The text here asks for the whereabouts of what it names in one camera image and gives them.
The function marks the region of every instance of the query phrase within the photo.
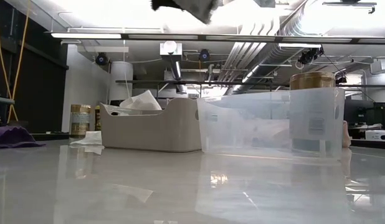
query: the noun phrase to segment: clear plastic bin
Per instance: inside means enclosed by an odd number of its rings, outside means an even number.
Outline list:
[[[197,103],[204,152],[340,158],[344,89],[201,98]]]

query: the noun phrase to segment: cylindrical container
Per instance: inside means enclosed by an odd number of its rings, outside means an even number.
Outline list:
[[[82,138],[86,131],[90,130],[90,105],[71,105],[70,106],[70,129],[71,138]]]
[[[323,87],[335,87],[335,75],[333,73],[307,72],[293,75],[290,79],[291,90]]]
[[[133,65],[128,62],[111,63],[110,101],[125,100],[131,97],[133,85],[131,83],[116,83],[117,80],[132,80]]]
[[[308,72],[293,75],[290,79],[291,90],[327,87],[335,87],[333,73]],[[329,156],[332,144],[328,136],[332,130],[325,122],[330,120],[329,112],[335,106],[334,98],[334,91],[310,94],[291,91],[290,136],[295,150],[319,152],[320,157]]]
[[[100,105],[97,105],[94,110],[95,115],[95,131],[101,131],[101,116],[100,116]]]

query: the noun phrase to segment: purple cloth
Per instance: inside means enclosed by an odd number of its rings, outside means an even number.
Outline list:
[[[0,127],[0,149],[39,146],[44,146],[44,144],[37,143],[25,128],[15,126]]]

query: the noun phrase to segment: glossy white table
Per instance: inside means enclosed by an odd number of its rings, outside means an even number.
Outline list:
[[[0,150],[0,224],[385,223],[385,150],[304,159]]]

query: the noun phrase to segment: ceiling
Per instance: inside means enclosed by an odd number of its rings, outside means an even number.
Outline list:
[[[21,12],[25,13],[28,0],[6,0]],[[257,7],[253,0],[235,0],[223,7],[214,14],[214,22],[209,26],[201,24],[187,12],[177,9],[161,8],[157,12],[150,9],[149,0],[31,0],[31,18],[48,30],[63,32],[70,27],[129,27],[149,28],[140,32],[164,32],[164,33],[190,33],[190,34],[238,34],[241,32],[241,24],[248,22],[268,23],[274,14],[280,15],[283,21],[288,13],[291,13],[302,0],[279,0],[281,4],[277,11],[266,11]],[[324,10],[314,13],[316,21],[332,22],[332,28],[328,36],[375,36],[385,37],[385,0],[377,2],[376,12],[367,14],[358,11],[334,11]],[[111,32],[110,30],[96,30],[89,32]],[[126,60],[139,62],[145,60],[159,59],[158,41],[127,41],[122,40],[85,40],[84,46],[105,46],[105,47],[128,47],[127,53],[108,53],[112,61]],[[212,54],[211,60],[225,60],[230,53],[234,43],[229,42],[182,42],[183,50],[208,49]],[[83,48],[81,52],[92,59],[95,52],[86,53]],[[350,55],[355,56],[385,56],[385,46],[366,45],[324,45],[325,53],[332,61],[349,61]],[[334,66],[306,66],[303,70],[295,68],[297,58],[290,62],[292,68],[282,67],[278,69],[277,83],[288,83],[289,77],[294,73],[325,70],[334,72]],[[356,61],[367,60],[368,58],[355,58]],[[197,61],[197,55],[188,55],[188,60]],[[183,61],[181,68],[199,68],[196,62]],[[329,62],[327,58],[319,58],[317,62]],[[338,65],[344,68],[352,63]],[[144,76],[144,79],[161,79],[163,70],[168,66],[166,62],[156,61],[149,63],[136,63],[135,74]]]

